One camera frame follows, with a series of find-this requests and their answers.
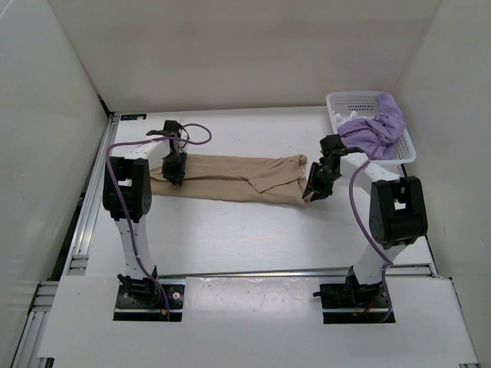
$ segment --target black bracket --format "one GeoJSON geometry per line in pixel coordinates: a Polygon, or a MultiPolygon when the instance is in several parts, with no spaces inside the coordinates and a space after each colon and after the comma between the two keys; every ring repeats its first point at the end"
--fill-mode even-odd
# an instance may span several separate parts
{"type": "MultiPolygon", "coordinates": [[[[148,136],[168,136],[180,138],[183,132],[183,126],[176,120],[166,120],[162,130],[151,130],[148,136]]],[[[180,142],[170,141],[170,155],[164,157],[162,163],[162,177],[174,185],[183,184],[186,173],[187,153],[180,152],[180,142]]]]}
{"type": "Polygon", "coordinates": [[[127,292],[124,285],[120,285],[114,305],[114,320],[145,320],[159,322],[180,322],[183,319],[184,284],[162,284],[169,301],[169,319],[165,311],[160,289],[155,287],[157,298],[153,302],[137,299],[134,294],[127,292]]]}
{"type": "Polygon", "coordinates": [[[311,193],[310,202],[318,199],[326,199],[332,195],[334,182],[341,178],[341,157],[350,153],[363,150],[353,147],[347,148],[341,141],[339,134],[326,136],[320,142],[322,157],[319,163],[312,163],[308,174],[307,188],[302,198],[307,198],[311,193]]]}
{"type": "MultiPolygon", "coordinates": [[[[381,283],[360,286],[352,268],[344,284],[321,284],[313,296],[321,298],[324,324],[378,324],[389,303],[381,283]]],[[[394,322],[392,312],[385,323],[394,322]]]]}
{"type": "MultiPolygon", "coordinates": [[[[152,277],[157,278],[157,267],[153,268],[152,277]]],[[[122,274],[119,274],[117,278],[127,295],[133,297],[143,306],[153,305],[159,300],[160,291],[149,278],[140,280],[122,274]]]]}
{"type": "MultiPolygon", "coordinates": [[[[146,159],[125,159],[124,157],[111,157],[110,165],[113,168],[117,181],[131,179],[130,186],[119,185],[124,202],[134,222],[139,222],[141,216],[150,211],[152,205],[152,189],[150,188],[150,168],[146,159]]],[[[124,219],[123,207],[117,196],[113,181],[106,166],[104,174],[104,189],[102,192],[104,208],[110,212],[110,217],[124,219]]]]}
{"type": "Polygon", "coordinates": [[[428,231],[421,181],[416,176],[373,182],[369,225],[371,236],[384,249],[413,244],[428,231]],[[405,204],[395,209],[395,202],[405,204]]]}

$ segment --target white table surface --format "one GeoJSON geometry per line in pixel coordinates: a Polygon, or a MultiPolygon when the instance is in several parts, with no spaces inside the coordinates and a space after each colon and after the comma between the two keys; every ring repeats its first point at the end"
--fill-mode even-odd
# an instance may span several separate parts
{"type": "MultiPolygon", "coordinates": [[[[326,107],[149,113],[145,120],[121,121],[116,142],[141,140],[161,129],[165,119],[200,123],[213,140],[190,146],[190,153],[282,157],[303,153],[307,174],[320,154],[319,140],[332,133],[326,107]]],[[[206,133],[191,127],[193,140],[206,133]]],[[[123,155],[129,147],[115,149],[123,155]]],[[[369,195],[354,197],[367,222],[369,195]]],[[[222,202],[153,196],[147,216],[150,251],[160,274],[346,268],[367,244],[348,201],[348,180],[334,184],[334,195],[303,206],[222,202]]],[[[432,262],[421,238],[396,259],[397,265],[432,262]]],[[[87,276],[124,271],[119,233],[101,205],[91,242],[87,276]]]]}
{"type": "Polygon", "coordinates": [[[452,282],[388,278],[395,324],[322,324],[315,278],[188,279],[183,321],[113,321],[114,277],[64,276],[39,356],[71,367],[398,367],[477,363],[452,282]]]}

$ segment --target white panel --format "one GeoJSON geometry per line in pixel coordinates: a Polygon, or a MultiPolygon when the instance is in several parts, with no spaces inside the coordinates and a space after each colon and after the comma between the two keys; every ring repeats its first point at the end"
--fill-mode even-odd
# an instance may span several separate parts
{"type": "Polygon", "coordinates": [[[8,366],[106,118],[45,0],[13,0],[0,15],[0,81],[0,365],[8,366]]]}
{"type": "Polygon", "coordinates": [[[440,0],[50,0],[112,110],[392,90],[440,0]]]}
{"type": "Polygon", "coordinates": [[[142,362],[179,368],[457,368],[476,362],[451,281],[389,278],[397,319],[389,325],[322,324],[310,281],[263,286],[254,280],[259,285],[250,288],[252,281],[238,282],[234,287],[230,280],[215,281],[211,289],[193,282],[186,289],[193,308],[185,306],[180,323],[116,322],[116,279],[65,276],[39,356],[54,357],[54,366],[64,368],[142,362]],[[304,283],[305,290],[297,289],[304,283]],[[209,310],[206,301],[214,296],[221,314],[209,310]]]}
{"type": "Polygon", "coordinates": [[[397,92],[418,154],[430,243],[491,366],[491,2],[444,0],[397,92]]]}
{"type": "MultiPolygon", "coordinates": [[[[161,129],[165,119],[201,123],[213,132],[210,143],[190,153],[282,157],[303,153],[308,169],[318,161],[319,140],[331,134],[327,107],[152,113],[146,120],[119,122],[116,141],[141,140],[161,129]]],[[[190,128],[193,140],[206,133],[190,128]]],[[[118,147],[123,156],[132,147],[118,147]]],[[[369,196],[355,189],[366,221],[369,196]]],[[[308,205],[268,205],[153,196],[147,216],[153,261],[161,274],[272,271],[350,267],[367,245],[348,200],[348,180],[334,184],[334,195],[308,205]]],[[[429,264],[424,238],[396,259],[399,265],[429,264]]],[[[92,237],[87,275],[124,272],[120,235],[101,206],[92,237]]]]}

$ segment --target metal frame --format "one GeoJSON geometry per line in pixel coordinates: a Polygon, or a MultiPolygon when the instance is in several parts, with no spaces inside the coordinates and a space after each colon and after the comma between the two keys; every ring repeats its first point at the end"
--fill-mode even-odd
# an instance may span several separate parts
{"type": "MultiPolygon", "coordinates": [[[[203,273],[203,274],[160,274],[159,279],[185,280],[186,278],[338,278],[340,283],[348,274],[349,268],[310,268],[302,270],[284,270],[267,272],[237,272],[237,273],[203,273]]],[[[428,264],[399,265],[388,269],[387,276],[424,276],[435,275],[428,264]]]]}
{"type": "Polygon", "coordinates": [[[99,205],[102,199],[102,189],[104,184],[104,152],[114,141],[118,122],[119,117],[111,116],[108,119],[108,125],[104,131],[99,150],[97,151],[91,180],[87,187],[84,204],[82,205],[74,237],[70,244],[70,251],[64,265],[63,274],[70,274],[71,262],[74,256],[88,255],[91,251],[92,234],[99,213],[99,205]]]}
{"type": "Polygon", "coordinates": [[[38,351],[57,289],[57,281],[46,281],[39,284],[33,307],[28,315],[21,341],[15,353],[12,368],[45,368],[51,366],[52,359],[38,358],[38,351]]]}
{"type": "Polygon", "coordinates": [[[74,255],[70,260],[68,274],[70,276],[84,276],[88,263],[88,255],[74,255]]]}

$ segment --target mounting plate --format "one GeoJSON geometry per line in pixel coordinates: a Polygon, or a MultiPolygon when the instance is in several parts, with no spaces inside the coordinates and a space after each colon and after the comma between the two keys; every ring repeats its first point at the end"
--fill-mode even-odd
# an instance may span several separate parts
{"type": "MultiPolygon", "coordinates": [[[[184,290],[183,284],[162,284],[169,299],[170,322],[180,322],[183,319],[184,290]]],[[[120,284],[117,290],[113,320],[152,320],[167,322],[167,316],[162,314],[162,305],[156,303],[151,307],[142,306],[130,297],[125,287],[120,284]]]]}
{"type": "MultiPolygon", "coordinates": [[[[321,284],[321,302],[324,324],[379,324],[387,313],[388,299],[384,289],[374,295],[370,310],[366,306],[354,306],[344,284],[321,284]]],[[[394,312],[385,320],[395,323],[394,312]]]]}

